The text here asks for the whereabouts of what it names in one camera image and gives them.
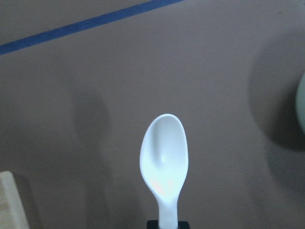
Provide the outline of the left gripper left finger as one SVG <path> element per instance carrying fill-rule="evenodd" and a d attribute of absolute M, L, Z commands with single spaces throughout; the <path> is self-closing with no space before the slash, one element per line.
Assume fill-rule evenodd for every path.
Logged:
<path fill-rule="evenodd" d="M 157 220 L 149 220 L 146 224 L 147 229 L 159 229 L 159 223 Z"/>

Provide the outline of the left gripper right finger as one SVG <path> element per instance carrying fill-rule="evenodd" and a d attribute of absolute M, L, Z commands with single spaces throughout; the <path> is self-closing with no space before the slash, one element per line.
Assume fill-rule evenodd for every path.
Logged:
<path fill-rule="evenodd" d="M 178 229 L 190 229 L 190 225 L 187 221 L 178 221 Z"/>

